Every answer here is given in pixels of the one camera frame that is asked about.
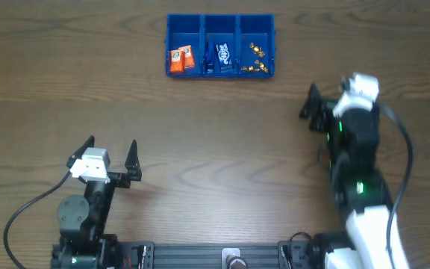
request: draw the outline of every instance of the blue tray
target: blue tray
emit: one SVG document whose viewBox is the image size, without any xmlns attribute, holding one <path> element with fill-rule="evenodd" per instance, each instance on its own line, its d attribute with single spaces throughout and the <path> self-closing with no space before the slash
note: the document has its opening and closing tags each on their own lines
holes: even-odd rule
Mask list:
<svg viewBox="0 0 430 269">
<path fill-rule="evenodd" d="M 214 72 L 207 72 L 205 47 L 208 41 L 228 43 L 234 68 L 220 71 L 214 55 Z M 266 53 L 263 58 L 253 53 L 253 42 Z M 275 26 L 273 14 L 167 14 L 165 39 L 165 70 L 173 78 L 271 78 L 275 73 Z M 170 73 L 170 51 L 192 46 L 196 63 L 183 73 Z M 241 71 L 241 67 L 255 65 L 259 60 L 269 73 Z"/>
</svg>

